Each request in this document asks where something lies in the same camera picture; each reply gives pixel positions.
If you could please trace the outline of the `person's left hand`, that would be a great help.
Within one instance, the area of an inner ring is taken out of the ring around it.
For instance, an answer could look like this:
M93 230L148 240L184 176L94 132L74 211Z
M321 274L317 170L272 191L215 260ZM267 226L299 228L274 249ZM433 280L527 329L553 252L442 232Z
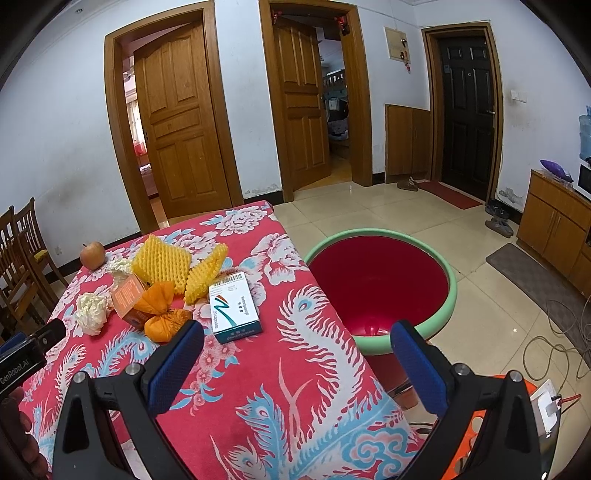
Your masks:
M23 467L32 479L46 479L48 464L30 434L32 421L19 409L23 398L23 388L17 387L1 401L1 429L15 452L17 465Z

